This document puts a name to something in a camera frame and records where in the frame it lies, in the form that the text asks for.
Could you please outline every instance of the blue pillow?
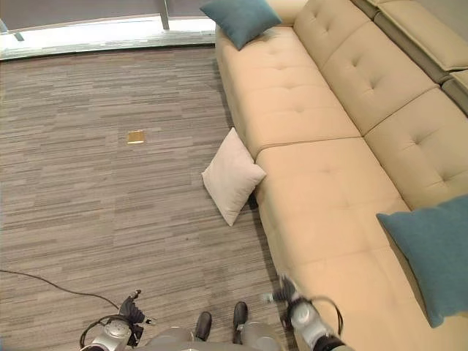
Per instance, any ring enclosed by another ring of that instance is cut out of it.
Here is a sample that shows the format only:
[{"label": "blue pillow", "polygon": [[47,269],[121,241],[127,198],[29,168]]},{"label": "blue pillow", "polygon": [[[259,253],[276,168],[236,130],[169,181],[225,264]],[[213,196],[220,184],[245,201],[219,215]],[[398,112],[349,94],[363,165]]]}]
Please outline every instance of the blue pillow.
[{"label": "blue pillow", "polygon": [[377,218],[411,265],[431,327],[468,311],[468,195]]},{"label": "blue pillow", "polygon": [[281,23],[266,0],[214,0],[200,10],[221,27],[238,50],[268,28]]}]

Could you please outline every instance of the cream pillow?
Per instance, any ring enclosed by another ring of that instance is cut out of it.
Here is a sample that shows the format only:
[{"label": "cream pillow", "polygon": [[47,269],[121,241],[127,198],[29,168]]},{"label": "cream pillow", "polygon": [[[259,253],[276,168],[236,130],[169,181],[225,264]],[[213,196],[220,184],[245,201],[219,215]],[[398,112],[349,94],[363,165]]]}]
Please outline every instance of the cream pillow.
[{"label": "cream pillow", "polygon": [[265,176],[266,173],[254,163],[234,128],[202,173],[205,188],[229,226],[234,224],[250,194]]}]

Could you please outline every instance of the black cable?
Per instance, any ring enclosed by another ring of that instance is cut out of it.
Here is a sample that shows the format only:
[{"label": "black cable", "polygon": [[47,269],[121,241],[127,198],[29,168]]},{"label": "black cable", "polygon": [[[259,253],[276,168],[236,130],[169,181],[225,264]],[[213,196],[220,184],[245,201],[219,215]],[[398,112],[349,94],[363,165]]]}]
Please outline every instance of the black cable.
[{"label": "black cable", "polygon": [[311,302],[313,301],[327,301],[328,303],[331,303],[333,307],[335,307],[336,310],[336,316],[338,317],[338,336],[341,336],[341,333],[343,332],[343,327],[344,327],[344,320],[343,320],[343,315],[341,314],[341,311],[339,310],[338,306],[336,305],[335,301],[333,301],[331,298],[327,296],[314,296],[310,300]]},{"label": "black cable", "polygon": [[68,290],[68,289],[65,289],[64,287],[58,286],[57,284],[49,282],[47,279],[42,278],[41,276],[35,276],[34,274],[28,274],[28,273],[22,273],[22,272],[16,272],[16,271],[8,271],[6,269],[0,269],[0,272],[10,273],[10,274],[19,274],[21,276],[29,276],[31,278],[39,279],[39,280],[42,280],[43,282],[46,282],[46,283],[52,285],[53,287],[56,287],[57,289],[63,290],[66,293],[75,294],[75,295],[82,295],[82,296],[93,296],[95,298],[100,298],[100,299],[102,299],[104,301],[107,301],[109,304],[111,304],[112,306],[114,306],[115,308],[118,309],[118,306],[114,302],[112,302],[108,298],[105,298],[104,296],[97,295],[97,294],[91,294],[91,293],[88,293],[88,292],[78,292],[78,291]]}]

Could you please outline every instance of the beige sofa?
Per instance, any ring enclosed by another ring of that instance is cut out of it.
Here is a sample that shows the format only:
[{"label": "beige sofa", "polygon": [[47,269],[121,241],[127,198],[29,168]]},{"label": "beige sofa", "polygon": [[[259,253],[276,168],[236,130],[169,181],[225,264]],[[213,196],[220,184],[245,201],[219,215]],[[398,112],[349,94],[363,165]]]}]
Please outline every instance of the beige sofa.
[{"label": "beige sofa", "polygon": [[[216,35],[235,127],[267,173],[256,196],[276,269],[337,302],[357,351],[467,351],[468,318],[429,326],[375,214],[468,193],[457,72],[468,45],[413,1],[304,2],[270,0],[283,25],[240,51]],[[336,326],[331,307],[320,311]]]}]

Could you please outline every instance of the gray carpet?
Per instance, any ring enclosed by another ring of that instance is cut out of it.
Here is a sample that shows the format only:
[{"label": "gray carpet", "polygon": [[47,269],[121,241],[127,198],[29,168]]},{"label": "gray carpet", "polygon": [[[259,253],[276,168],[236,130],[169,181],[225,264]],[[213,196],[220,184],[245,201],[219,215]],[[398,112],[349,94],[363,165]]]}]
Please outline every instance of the gray carpet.
[{"label": "gray carpet", "polygon": [[[231,337],[235,302],[272,323],[276,274],[254,205],[228,227],[203,188],[231,120],[213,48],[140,50],[0,64],[1,267],[138,305],[168,326],[214,318]],[[144,129],[146,143],[127,145]],[[83,329],[115,310],[0,273],[0,332],[12,350],[77,350]]]},{"label": "gray carpet", "polygon": [[46,47],[34,45],[33,42],[23,42],[24,46],[19,48],[6,48],[0,45],[0,61],[62,53],[85,53],[87,51],[158,48],[174,45],[214,45],[214,39],[214,31],[163,31],[151,37],[147,37],[144,40],[132,38]]}]

